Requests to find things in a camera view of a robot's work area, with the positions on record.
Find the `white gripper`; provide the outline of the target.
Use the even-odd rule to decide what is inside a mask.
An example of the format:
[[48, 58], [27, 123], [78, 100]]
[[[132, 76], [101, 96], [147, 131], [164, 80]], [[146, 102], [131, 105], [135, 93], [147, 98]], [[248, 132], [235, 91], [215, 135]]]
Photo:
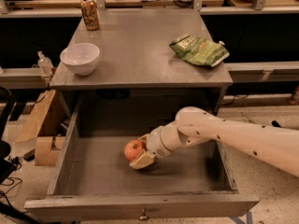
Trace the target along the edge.
[[186, 147], [188, 137], [178, 130], [173, 121], [146, 133], [137, 140], [147, 143], [147, 150], [142, 149], [140, 154], [129, 163], [135, 170], [143, 169], [154, 163], [156, 158], [169, 156], [172, 151]]

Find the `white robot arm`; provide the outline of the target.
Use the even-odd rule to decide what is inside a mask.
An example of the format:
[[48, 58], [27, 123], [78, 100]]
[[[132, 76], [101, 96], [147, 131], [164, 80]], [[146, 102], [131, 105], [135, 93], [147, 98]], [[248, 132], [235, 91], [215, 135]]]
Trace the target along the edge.
[[299, 131], [220, 119], [198, 107], [187, 106], [175, 120], [139, 138], [146, 144], [129, 165], [143, 169], [176, 149], [215, 140], [299, 176]]

